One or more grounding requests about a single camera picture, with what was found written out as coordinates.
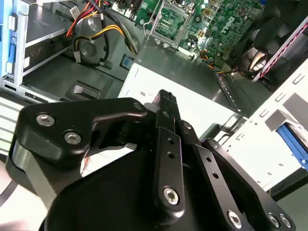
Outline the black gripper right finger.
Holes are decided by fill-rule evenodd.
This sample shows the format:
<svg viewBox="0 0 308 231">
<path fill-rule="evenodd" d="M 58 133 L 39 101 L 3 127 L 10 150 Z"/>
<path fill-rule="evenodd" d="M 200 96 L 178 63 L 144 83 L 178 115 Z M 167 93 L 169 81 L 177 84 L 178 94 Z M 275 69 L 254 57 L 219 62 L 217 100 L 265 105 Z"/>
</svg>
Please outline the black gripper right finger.
<svg viewBox="0 0 308 231">
<path fill-rule="evenodd" d="M 211 231 L 294 231 L 290 216 L 214 139 L 200 142 L 193 127 L 180 118 L 176 97 L 169 95 L 184 148 L 209 195 L 205 209 Z"/>
</svg>

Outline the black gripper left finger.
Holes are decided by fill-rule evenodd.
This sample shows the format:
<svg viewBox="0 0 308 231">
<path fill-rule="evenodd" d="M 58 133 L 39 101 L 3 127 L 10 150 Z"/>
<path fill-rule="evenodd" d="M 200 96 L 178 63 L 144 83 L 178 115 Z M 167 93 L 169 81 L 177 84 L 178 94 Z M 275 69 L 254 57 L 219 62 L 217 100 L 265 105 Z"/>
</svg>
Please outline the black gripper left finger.
<svg viewBox="0 0 308 231">
<path fill-rule="evenodd" d="M 134 151 L 182 156 L 170 94 L 160 90 L 151 109 L 133 98 L 29 105 L 19 114 L 7 170 L 49 211 L 68 186 Z"/>
</svg>

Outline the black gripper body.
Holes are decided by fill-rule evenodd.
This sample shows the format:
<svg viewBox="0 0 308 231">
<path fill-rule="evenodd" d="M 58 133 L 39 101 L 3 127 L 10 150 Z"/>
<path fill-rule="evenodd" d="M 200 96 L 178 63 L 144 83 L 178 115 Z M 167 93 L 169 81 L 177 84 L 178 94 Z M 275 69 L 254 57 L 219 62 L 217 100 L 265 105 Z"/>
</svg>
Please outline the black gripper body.
<svg viewBox="0 0 308 231">
<path fill-rule="evenodd" d="M 211 179 L 182 166 L 180 151 L 134 151 L 64 189 L 47 231 L 226 231 Z"/>
</svg>

